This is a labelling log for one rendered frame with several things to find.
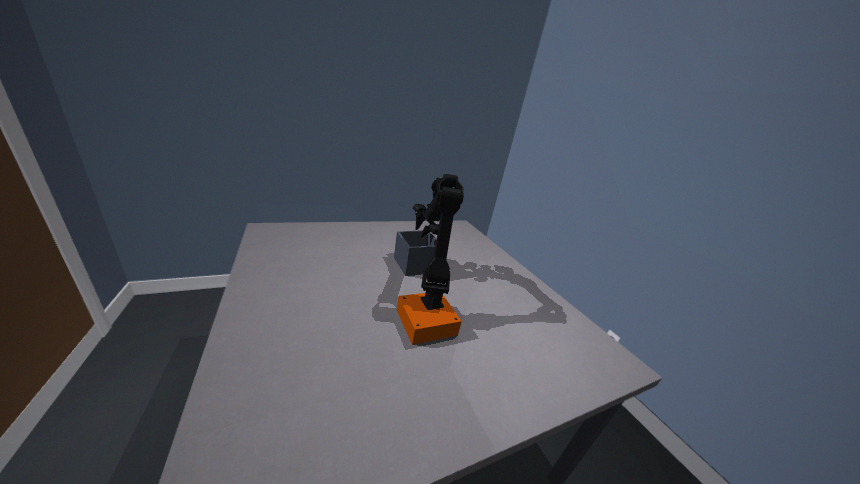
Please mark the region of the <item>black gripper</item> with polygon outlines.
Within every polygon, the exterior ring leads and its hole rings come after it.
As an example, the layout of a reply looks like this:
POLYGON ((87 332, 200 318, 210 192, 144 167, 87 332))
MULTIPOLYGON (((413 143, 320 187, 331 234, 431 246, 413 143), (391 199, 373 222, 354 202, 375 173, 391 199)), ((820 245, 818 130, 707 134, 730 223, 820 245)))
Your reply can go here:
POLYGON ((435 235, 438 234, 439 224, 435 224, 434 221, 437 221, 437 216, 439 214, 441 214, 440 210, 433 207, 431 203, 427 204, 427 207, 428 208, 426 208, 422 204, 415 204, 413 206, 413 210, 415 212, 418 211, 417 213, 415 213, 416 214, 415 230, 419 229, 419 227, 421 226, 421 224, 423 223, 424 220, 427 220, 429 222, 429 226, 425 225, 425 227, 422 231, 421 237, 424 237, 429 232, 432 232, 432 234, 435 234, 435 235))

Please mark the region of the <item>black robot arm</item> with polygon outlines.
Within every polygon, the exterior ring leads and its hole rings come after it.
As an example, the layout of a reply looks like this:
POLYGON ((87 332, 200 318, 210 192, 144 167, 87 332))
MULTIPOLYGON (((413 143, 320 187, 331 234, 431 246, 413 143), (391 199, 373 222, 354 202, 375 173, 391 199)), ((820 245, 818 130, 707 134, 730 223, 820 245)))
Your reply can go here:
POLYGON ((431 189, 433 190, 431 204, 439 209, 441 214, 437 216, 437 221, 440 220, 440 222, 435 253, 423 272, 421 284, 423 291, 426 291, 425 297, 421 297, 421 300, 427 310, 444 308, 441 302, 443 293, 448 294, 450 285, 450 267, 446 258, 452 222, 464 198, 463 186, 456 175, 444 174, 443 178, 436 178, 431 189))

